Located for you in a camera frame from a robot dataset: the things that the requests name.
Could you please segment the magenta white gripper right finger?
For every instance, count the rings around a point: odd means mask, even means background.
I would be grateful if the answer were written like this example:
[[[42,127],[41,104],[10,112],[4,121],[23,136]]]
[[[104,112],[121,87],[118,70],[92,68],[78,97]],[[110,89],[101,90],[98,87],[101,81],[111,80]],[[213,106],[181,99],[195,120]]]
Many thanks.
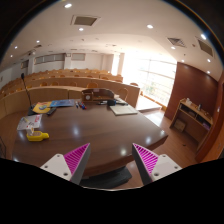
[[[181,167],[168,155],[158,155],[136,143],[132,144],[132,155],[144,185],[181,170]]]

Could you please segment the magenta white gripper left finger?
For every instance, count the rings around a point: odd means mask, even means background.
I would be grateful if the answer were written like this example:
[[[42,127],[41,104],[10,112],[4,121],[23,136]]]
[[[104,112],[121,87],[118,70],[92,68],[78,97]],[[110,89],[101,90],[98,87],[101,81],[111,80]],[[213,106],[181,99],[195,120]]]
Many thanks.
[[[55,154],[41,166],[41,169],[79,185],[87,165],[90,152],[90,144],[87,143],[73,149],[65,155]]]

